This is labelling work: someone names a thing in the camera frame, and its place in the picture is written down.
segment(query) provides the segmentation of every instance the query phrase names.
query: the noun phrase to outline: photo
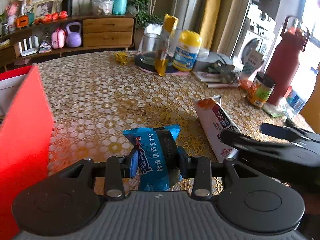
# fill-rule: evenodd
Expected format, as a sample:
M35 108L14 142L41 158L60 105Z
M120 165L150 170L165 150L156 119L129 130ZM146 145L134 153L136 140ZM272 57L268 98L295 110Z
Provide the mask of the photo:
M47 14L52 14L57 11L57 0L45 0L34 4L33 13L35 18L41 18Z

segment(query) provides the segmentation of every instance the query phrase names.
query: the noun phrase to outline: floral tablecloth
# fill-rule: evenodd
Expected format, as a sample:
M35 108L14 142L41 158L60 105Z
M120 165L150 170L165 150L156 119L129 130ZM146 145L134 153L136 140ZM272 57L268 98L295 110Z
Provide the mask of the floral tablecloth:
M245 101L240 89L208 89L193 75L175 76L145 73L133 63L121 66L115 52L94 52L58 58L39 64L55 128L49 152L49 175L83 159L103 162L108 157L127 155L132 145L123 130L179 124L177 145L189 155L204 155L216 161L194 110L193 99L221 95L222 106L242 133L258 140L277 139L259 131L262 122L282 125L263 110ZM129 52L134 57L136 52ZM295 122L308 128L301 116ZM213 180L214 193L222 190ZM135 189L139 178L124 179L126 192ZM173 190L191 190L192 179L183 180ZM95 191L103 192L103 178Z

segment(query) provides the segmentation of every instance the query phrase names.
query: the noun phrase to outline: red water bottle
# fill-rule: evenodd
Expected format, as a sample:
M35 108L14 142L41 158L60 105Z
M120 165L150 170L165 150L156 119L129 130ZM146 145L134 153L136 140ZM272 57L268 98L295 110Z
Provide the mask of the red water bottle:
M298 18L294 16L286 17L281 32L282 40L276 47L266 70L266 74L276 83L267 102L275 106L278 105L291 85L292 79L299 67L299 53L300 51L304 52L310 36L307 28L307 33L295 27L291 27L288 32L285 33L290 17L298 20Z

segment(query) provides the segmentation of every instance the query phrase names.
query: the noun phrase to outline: pink bag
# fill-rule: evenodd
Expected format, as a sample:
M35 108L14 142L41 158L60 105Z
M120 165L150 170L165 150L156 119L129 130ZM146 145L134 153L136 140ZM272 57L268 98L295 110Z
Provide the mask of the pink bag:
M58 28L51 35L51 45L54 49L62 49L66 40L66 32L61 28Z

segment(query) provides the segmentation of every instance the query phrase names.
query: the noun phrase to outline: shelf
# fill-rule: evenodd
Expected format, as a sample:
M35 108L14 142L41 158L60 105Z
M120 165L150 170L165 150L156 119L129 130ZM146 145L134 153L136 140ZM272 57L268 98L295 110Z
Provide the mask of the shelf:
M99 18L134 18L134 16L130 13L127 13L125 15L107 15L107 16L99 16L99 15L83 15L83 16L77 16L77 15L74 15L74 16L71 16L71 17L68 17L68 18L65 18L65 19L58 19L58 20L55 20L55 21L50 21L50 22L47 22L47 23L44 23L44 24L33 24L32 26L29 26L29 27L23 27L21 29L16 29L15 31L12 31L11 33L7 34L7 35L4 35L4 36L1 36L0 37L0 41L1 40L7 40L9 39L11 36L14 36L14 35L18 35L18 34L22 34L26 31L30 31L34 28L38 28L38 27L41 27L41 26L46 26L46 25L50 25L50 24L62 24L62 23L68 23L68 22L72 22L72 21L81 21L81 20L87 20L87 19L99 19Z
M116 48L130 48L130 47L131 47L131 45L117 45L117 47L115 47L115 46L77 47L77 48L66 47L66 48L62 48L62 49L52 49L52 51L46 52L46 53L37 52L37 53L31 54L28 56L18 57L16 60L43 57L43 56L66 53L66 52L73 52L73 51L95 50L95 49L116 49Z

